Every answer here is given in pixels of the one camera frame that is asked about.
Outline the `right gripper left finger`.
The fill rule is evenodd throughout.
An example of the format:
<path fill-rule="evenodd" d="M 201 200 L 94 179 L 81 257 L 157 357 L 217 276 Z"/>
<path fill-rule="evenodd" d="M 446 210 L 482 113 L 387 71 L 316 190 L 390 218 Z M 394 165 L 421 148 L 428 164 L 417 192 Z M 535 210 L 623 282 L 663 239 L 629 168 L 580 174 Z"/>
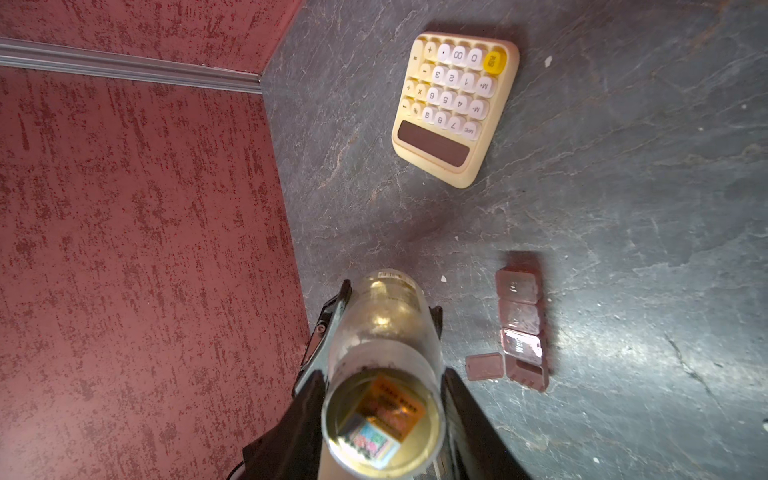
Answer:
<path fill-rule="evenodd" d="M 346 279 L 324 303 L 297 378 L 292 403 L 278 424 L 243 448 L 241 479 L 316 479 L 322 448 L 321 410 L 329 382 L 328 352 L 352 293 Z"/>

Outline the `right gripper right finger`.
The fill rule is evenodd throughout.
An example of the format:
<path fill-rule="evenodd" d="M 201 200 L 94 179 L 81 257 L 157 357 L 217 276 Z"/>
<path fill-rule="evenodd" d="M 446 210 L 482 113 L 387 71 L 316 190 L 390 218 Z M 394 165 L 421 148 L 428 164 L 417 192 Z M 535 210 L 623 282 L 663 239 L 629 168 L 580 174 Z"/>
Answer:
<path fill-rule="evenodd" d="M 447 368 L 441 379 L 446 437 L 433 466 L 437 479 L 528 479 L 494 430 L 459 374 Z"/>

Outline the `clear amber pill bottle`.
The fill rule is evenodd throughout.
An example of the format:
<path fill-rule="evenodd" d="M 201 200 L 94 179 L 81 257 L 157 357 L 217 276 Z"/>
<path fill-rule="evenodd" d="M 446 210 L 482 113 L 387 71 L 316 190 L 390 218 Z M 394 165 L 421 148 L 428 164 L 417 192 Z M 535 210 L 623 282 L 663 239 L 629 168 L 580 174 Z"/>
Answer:
<path fill-rule="evenodd" d="M 446 435 L 444 369 L 421 287 L 395 269 L 362 277 L 328 353 L 321 427 L 332 458 L 359 479 L 425 472 Z"/>

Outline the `brown weekly pill organizer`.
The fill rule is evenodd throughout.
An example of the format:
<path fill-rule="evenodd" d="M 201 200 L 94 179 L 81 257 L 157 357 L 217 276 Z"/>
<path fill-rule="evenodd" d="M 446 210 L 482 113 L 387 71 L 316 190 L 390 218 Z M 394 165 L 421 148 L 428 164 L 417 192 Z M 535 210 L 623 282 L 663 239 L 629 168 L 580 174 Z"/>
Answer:
<path fill-rule="evenodd" d="M 549 386 L 542 282 L 535 271 L 504 268 L 495 275 L 501 350 L 470 355 L 470 381 L 503 377 L 538 392 Z"/>

